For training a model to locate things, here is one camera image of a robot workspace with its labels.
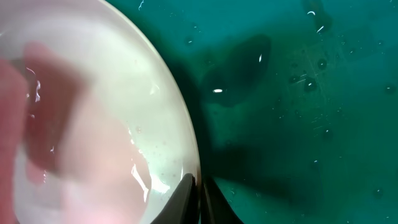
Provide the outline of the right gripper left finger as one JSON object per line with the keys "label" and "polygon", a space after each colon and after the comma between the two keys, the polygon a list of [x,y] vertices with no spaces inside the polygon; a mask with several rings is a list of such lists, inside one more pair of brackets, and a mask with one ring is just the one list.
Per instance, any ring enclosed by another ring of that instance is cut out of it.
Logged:
{"label": "right gripper left finger", "polygon": [[198,189],[192,174],[185,174],[169,201],[151,224],[197,224]]}

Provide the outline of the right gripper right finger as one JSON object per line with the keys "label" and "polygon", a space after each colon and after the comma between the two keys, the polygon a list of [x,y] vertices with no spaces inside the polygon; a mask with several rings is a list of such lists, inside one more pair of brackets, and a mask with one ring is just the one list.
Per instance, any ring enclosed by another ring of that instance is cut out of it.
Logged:
{"label": "right gripper right finger", "polygon": [[202,181],[201,224],[243,224],[211,177]]}

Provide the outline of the green and pink sponge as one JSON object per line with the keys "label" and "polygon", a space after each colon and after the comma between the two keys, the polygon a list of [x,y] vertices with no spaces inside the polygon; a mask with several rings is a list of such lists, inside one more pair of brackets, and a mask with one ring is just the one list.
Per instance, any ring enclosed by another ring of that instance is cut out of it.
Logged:
{"label": "green and pink sponge", "polygon": [[62,223],[139,223],[149,168],[129,130],[91,92],[82,73],[46,46],[24,47],[25,73],[1,61],[1,222],[15,223],[14,173],[20,142],[27,175],[63,181]]}

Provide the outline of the white round plate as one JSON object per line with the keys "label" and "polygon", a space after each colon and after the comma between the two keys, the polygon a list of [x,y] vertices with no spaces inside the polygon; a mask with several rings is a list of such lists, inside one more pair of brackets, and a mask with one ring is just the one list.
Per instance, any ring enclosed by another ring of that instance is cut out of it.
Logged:
{"label": "white round plate", "polygon": [[[37,42],[80,71],[106,110],[128,128],[151,179],[139,223],[151,223],[185,174],[200,189],[200,160],[182,94],[148,38],[106,1],[1,2],[1,61],[25,73],[24,47]],[[20,142],[15,158],[15,223],[62,223],[63,181],[27,175],[31,159]]]}

